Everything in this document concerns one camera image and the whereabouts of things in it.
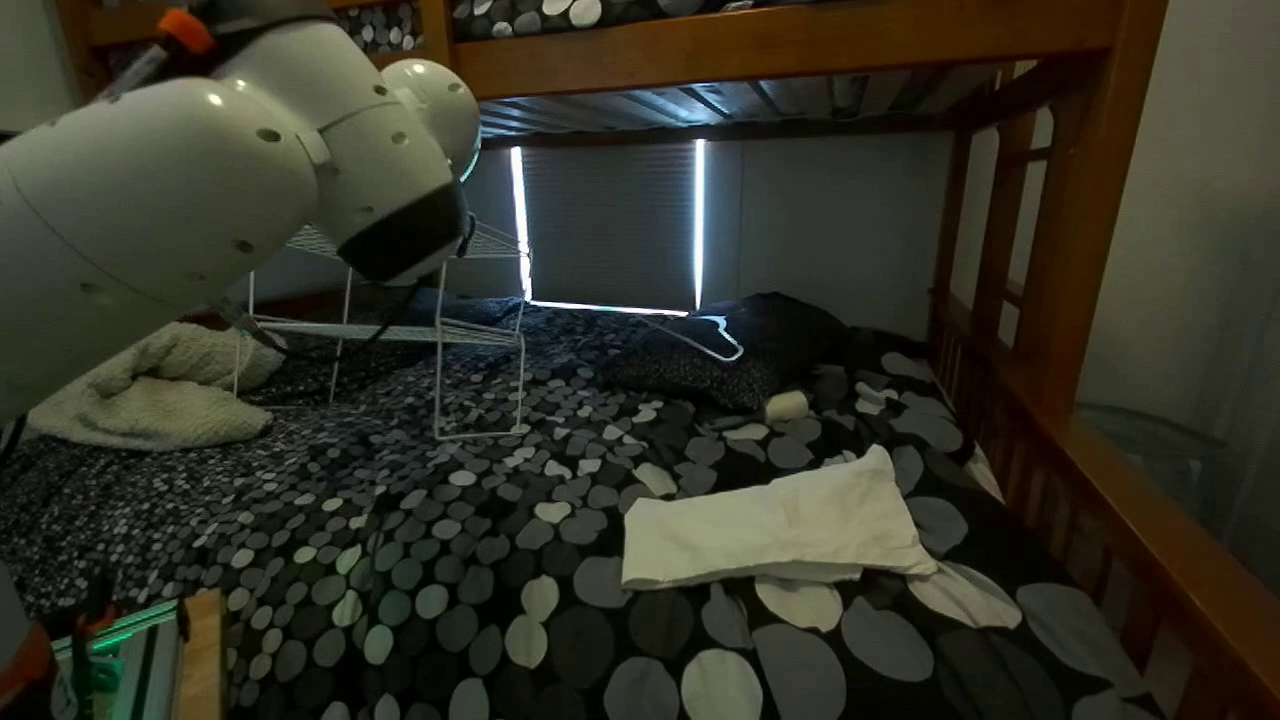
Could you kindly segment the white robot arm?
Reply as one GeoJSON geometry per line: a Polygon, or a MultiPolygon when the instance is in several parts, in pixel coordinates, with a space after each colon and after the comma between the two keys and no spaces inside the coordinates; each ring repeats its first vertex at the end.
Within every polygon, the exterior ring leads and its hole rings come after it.
{"type": "Polygon", "coordinates": [[[0,416],[320,237],[396,280],[465,237],[478,101],[323,0],[188,0],[86,105],[0,142],[0,416]]]}

